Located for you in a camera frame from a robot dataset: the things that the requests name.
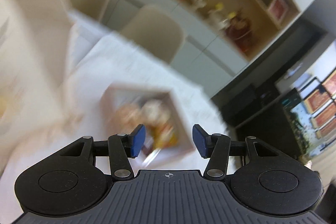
box of snacks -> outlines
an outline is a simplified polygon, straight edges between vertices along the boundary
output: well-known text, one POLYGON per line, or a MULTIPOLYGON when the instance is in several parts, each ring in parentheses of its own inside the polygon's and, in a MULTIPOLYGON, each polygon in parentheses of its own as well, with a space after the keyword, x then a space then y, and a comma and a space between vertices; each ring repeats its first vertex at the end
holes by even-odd
POLYGON ((139 169, 179 160, 195 149, 169 91, 111 85, 100 105, 108 135, 146 126, 142 151, 132 161, 139 169))

table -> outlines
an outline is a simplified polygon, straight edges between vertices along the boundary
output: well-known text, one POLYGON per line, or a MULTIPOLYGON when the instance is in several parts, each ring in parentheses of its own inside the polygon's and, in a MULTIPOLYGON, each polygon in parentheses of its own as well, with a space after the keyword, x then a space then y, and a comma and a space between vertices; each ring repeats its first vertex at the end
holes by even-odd
MULTIPOLYGON (((22 213, 14 193, 14 183, 20 173, 84 135, 93 136, 95 141, 107 139, 98 102, 111 83, 172 90, 179 101, 177 108, 182 113, 190 136, 195 123, 199 123, 209 133, 227 134, 219 111, 200 86, 188 81, 169 65, 117 32, 111 32, 78 12, 71 13, 71 16, 77 22, 79 36, 69 46, 69 76, 66 84, 72 89, 76 111, 83 115, 83 119, 73 133, 40 133, 22 140, 15 148, 0 179, 1 224, 13 222, 22 213)), ((195 151, 158 169, 199 169, 203 172, 207 163, 208 160, 202 159, 195 151)), ((108 157, 98 157, 96 166, 104 173, 110 173, 108 157)), ((232 174, 235 170, 230 161, 227 173, 232 174)))

blue gripper pad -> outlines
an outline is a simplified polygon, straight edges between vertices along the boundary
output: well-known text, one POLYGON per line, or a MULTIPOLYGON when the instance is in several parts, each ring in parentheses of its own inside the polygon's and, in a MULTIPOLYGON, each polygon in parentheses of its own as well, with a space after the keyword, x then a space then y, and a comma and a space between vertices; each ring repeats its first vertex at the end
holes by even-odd
POLYGON ((145 142, 146 128, 142 125, 140 128, 136 128, 131 135, 133 136, 133 144, 131 146, 131 157, 136 158, 145 142))
POLYGON ((193 141, 202 158, 208 158, 206 137, 209 136, 199 125, 193 126, 193 141))

white wrapped item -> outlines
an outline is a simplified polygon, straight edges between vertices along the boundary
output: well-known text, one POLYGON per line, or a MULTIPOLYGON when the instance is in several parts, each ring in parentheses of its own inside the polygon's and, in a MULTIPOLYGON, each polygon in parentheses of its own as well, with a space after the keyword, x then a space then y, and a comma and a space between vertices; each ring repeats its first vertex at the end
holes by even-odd
POLYGON ((29 7, 30 0, 0 0, 0 172, 11 150, 24 137, 62 127, 67 120, 58 87, 64 77, 71 24, 65 9, 60 9, 60 1, 48 1, 49 13, 44 0, 40 0, 44 9, 36 12, 36 6, 29 7), (44 29, 52 24, 50 17, 59 23, 55 32, 44 29), (40 25, 32 19, 39 19, 40 25), (51 52, 46 53, 43 47, 52 47, 50 42, 57 40, 62 45, 53 47, 54 54, 63 59, 48 60, 51 52))

box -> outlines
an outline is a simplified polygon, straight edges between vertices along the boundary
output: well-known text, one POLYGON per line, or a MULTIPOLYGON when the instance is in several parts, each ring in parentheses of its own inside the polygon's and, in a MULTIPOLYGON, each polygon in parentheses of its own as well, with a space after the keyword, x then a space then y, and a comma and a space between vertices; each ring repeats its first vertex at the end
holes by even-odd
POLYGON ((159 165, 163 165, 174 160, 180 160, 195 150, 195 146, 192 140, 187 134, 187 130, 184 127, 183 120, 179 111, 177 110, 175 99, 170 91, 148 89, 145 87, 136 86, 122 86, 111 85, 103 94, 100 100, 100 106, 105 123, 105 128, 108 135, 115 135, 122 133, 121 125, 115 118, 116 110, 126 103, 138 103, 140 107, 150 99, 161 100, 171 112, 171 120, 178 136, 178 144, 174 147, 162 149, 155 159, 148 165, 144 166, 143 162, 146 159, 146 155, 140 152, 139 156, 134 160, 137 164, 135 168, 150 168, 153 169, 159 165))

